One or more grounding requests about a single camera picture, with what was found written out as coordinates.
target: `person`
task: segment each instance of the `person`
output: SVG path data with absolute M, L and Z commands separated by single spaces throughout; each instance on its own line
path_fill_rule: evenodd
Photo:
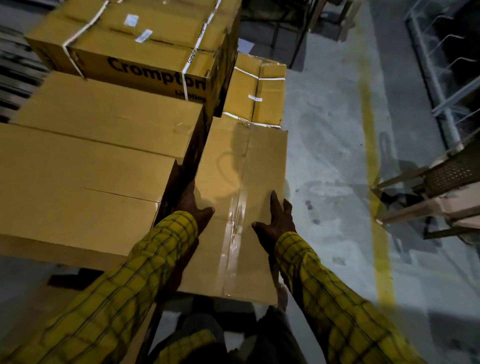
M 2 363 L 120 363 L 155 300 L 178 288 L 181 272 L 214 214 L 200 210 L 192 182 L 171 215 L 159 222 L 122 265 L 105 272 L 26 344 L 1 355 Z M 292 205 L 273 191 L 271 224 L 254 222 L 262 247 L 274 259 L 328 363 L 424 363 L 409 341 L 367 300 L 320 263 L 297 234 Z M 269 328 L 248 362 L 302 363 L 286 319 L 273 307 L 258 324 Z M 237 363 L 215 329 L 183 330 L 156 363 Z

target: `pallet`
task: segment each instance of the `pallet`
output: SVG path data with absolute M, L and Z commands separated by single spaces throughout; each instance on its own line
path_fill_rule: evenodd
M 0 122 L 15 116 L 48 73 L 22 34 L 0 27 Z

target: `concrete floor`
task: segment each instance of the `concrete floor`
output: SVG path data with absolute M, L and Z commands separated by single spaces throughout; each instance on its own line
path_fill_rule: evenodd
M 407 7 L 405 0 L 367 1 L 346 43 L 308 34 L 303 72 L 287 74 L 283 118 L 289 131 L 285 196 L 293 205 L 299 234 L 324 265 L 380 305 L 361 82 L 367 82 L 371 92 L 380 177 L 428 165 L 444 152 L 403 23 Z M 429 363 L 478 363 L 478 253 L 457 238 L 424 241 L 421 229 L 421 221 L 387 228 L 395 299 L 389 315 Z M 56 269 L 0 257 L 3 334 L 22 298 Z M 287 314 L 307 361 L 322 362 L 320 347 L 289 298 Z M 257 315 L 264 312 L 264 307 L 255 309 Z M 156 341 L 174 329 L 178 315 L 164 314 Z M 241 341 L 228 334 L 230 347 Z

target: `yellow floor line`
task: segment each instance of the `yellow floor line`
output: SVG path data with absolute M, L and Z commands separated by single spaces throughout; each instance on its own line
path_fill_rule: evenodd
M 369 188 L 374 184 L 379 170 L 380 162 L 377 150 L 377 134 L 370 98 L 370 60 L 367 47 L 360 47 L 358 54 L 359 87 L 361 100 L 361 116 L 363 134 L 365 136 L 365 154 L 367 166 L 367 182 Z M 377 287 L 378 303 L 382 311 L 390 316 L 395 312 L 395 295 L 393 290 L 392 271 L 388 256 L 388 237 L 386 231 L 376 223 L 375 216 L 383 209 L 383 204 L 371 191 L 369 191 L 370 225 L 372 229 L 373 265 L 375 268 L 375 281 Z

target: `shirt sleeve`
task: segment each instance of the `shirt sleeve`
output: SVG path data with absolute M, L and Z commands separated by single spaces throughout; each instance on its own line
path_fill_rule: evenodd
M 328 363 L 425 363 L 407 338 L 324 267 L 297 233 L 278 239 L 275 258 Z
M 177 211 L 159 222 L 127 261 L 101 275 L 27 344 L 1 363 L 119 363 L 158 290 L 198 237 L 193 216 Z

